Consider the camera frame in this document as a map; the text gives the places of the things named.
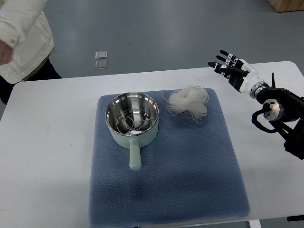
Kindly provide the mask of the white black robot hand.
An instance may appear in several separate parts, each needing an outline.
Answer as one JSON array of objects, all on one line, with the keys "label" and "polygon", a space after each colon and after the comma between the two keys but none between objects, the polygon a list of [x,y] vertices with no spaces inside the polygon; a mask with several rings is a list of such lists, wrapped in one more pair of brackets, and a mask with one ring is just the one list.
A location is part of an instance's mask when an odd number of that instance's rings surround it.
[{"label": "white black robot hand", "polygon": [[216,58],[220,62],[210,61],[208,65],[214,69],[215,73],[227,79],[235,90],[255,99],[260,90],[269,87],[247,61],[224,50],[219,52],[221,55],[217,55]]}]

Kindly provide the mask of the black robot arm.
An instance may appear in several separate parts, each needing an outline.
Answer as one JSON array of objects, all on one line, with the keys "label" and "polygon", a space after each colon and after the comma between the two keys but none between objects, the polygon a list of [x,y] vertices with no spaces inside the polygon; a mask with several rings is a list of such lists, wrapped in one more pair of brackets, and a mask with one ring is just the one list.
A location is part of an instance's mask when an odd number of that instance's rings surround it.
[{"label": "black robot arm", "polygon": [[262,104],[252,114],[251,122],[266,133],[279,133],[285,140],[285,151],[304,159],[304,98],[285,88],[277,88],[275,75],[272,84],[257,83],[250,96]]}]

